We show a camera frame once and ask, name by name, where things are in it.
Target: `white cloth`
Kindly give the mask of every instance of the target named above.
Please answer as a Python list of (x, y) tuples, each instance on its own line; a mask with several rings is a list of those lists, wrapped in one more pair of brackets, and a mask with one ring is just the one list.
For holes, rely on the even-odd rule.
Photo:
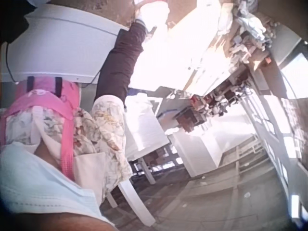
[(82, 189), (21, 143), (1, 153), (1, 198), (12, 213), (73, 213), (112, 224), (100, 213), (93, 190)]

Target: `white glove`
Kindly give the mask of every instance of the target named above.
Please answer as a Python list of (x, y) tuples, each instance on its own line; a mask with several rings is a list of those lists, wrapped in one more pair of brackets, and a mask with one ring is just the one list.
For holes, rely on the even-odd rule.
[(165, 1), (156, 1), (148, 3), (139, 9), (136, 19), (144, 23), (148, 31), (154, 26), (160, 26), (166, 23), (170, 9)]

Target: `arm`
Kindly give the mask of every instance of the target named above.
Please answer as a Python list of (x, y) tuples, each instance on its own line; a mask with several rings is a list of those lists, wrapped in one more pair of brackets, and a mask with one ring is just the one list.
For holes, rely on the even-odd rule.
[(94, 101), (103, 95), (114, 95), (124, 103), (145, 37), (146, 28), (140, 23), (133, 23), (115, 43), (101, 69)]

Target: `clutter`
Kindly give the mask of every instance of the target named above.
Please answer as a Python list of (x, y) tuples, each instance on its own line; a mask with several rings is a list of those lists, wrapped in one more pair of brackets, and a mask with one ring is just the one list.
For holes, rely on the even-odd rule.
[(233, 3), (222, 4), (217, 35), (225, 35), (230, 32), (233, 21), (232, 9)]

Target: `pink apron strap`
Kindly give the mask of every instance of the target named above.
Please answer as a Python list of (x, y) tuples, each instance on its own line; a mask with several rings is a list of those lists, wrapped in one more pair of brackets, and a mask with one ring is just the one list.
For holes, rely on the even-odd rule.
[(64, 117), (62, 142), (61, 142), (61, 169), (62, 173), (71, 180), (74, 180), (73, 160), (74, 160), (74, 121), (73, 109), (50, 92), (44, 95), (32, 94), (19, 97), (13, 105), (3, 114), (0, 122), (0, 141), (1, 146), (5, 145), (6, 119), (18, 111), (25, 110), (32, 106), (43, 106), (50, 108)]
[(66, 119), (63, 125), (61, 142), (61, 169), (62, 173), (74, 181), (74, 121)]

